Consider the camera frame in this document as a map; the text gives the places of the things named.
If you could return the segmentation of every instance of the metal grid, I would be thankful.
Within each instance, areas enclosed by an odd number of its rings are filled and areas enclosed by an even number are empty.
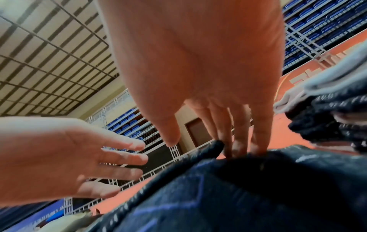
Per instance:
[[[118,77],[91,0],[0,1],[0,115],[67,115]]]

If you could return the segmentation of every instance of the ceiling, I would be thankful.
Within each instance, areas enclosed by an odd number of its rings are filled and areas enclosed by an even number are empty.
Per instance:
[[[67,115],[118,77],[92,0],[0,0],[0,116]]]

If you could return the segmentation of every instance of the brown door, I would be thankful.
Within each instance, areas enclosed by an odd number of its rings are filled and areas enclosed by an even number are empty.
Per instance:
[[[194,142],[195,147],[198,147],[212,139],[200,118],[186,123],[185,126],[192,141]]]

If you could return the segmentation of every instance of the hand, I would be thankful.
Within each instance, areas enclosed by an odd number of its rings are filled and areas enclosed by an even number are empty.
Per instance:
[[[98,2],[121,76],[168,146],[180,138],[185,102],[225,155],[264,153],[284,60],[284,21],[274,0],[109,0]],[[231,138],[231,117],[235,141]]]
[[[144,142],[71,118],[0,118],[0,207],[64,197],[109,198],[120,187],[88,178],[136,180],[147,155]]]

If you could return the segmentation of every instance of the finger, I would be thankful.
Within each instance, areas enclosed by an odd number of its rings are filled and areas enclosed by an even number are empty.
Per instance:
[[[116,196],[121,188],[116,185],[104,184],[99,181],[87,181],[80,185],[76,198],[111,198]]]
[[[271,127],[273,124],[273,102],[250,105],[253,118],[253,134],[251,137],[251,152],[264,154],[269,146]]]
[[[132,154],[125,151],[101,149],[99,162],[120,165],[144,165],[148,162],[148,156],[144,154]]]
[[[221,140],[224,147],[224,155],[226,157],[231,157],[232,151],[232,134],[231,134],[231,117],[229,116],[229,112],[227,108],[223,108],[217,106],[214,103],[211,103],[210,106],[211,116],[215,123],[218,132],[218,138]]]
[[[141,140],[129,138],[123,135],[118,135],[112,131],[105,130],[88,123],[83,124],[85,131],[90,133],[102,146],[116,149],[130,149],[133,151],[143,150],[145,143]]]
[[[100,164],[87,174],[88,178],[137,180],[143,175],[140,169]]]
[[[168,147],[175,146],[180,140],[180,127],[175,115],[164,119],[152,119],[152,124],[157,128],[163,141]]]
[[[235,105],[229,108],[234,123],[234,142],[232,156],[247,154],[248,128],[250,127],[250,111],[247,105]]]
[[[196,115],[201,118],[201,120],[204,123],[204,126],[206,128],[206,130],[208,131],[209,135],[215,139],[218,140],[218,131],[217,128],[215,126],[214,120],[211,116],[211,112],[208,108],[203,108],[203,109],[197,109],[197,108],[192,108],[192,110],[196,113]]]

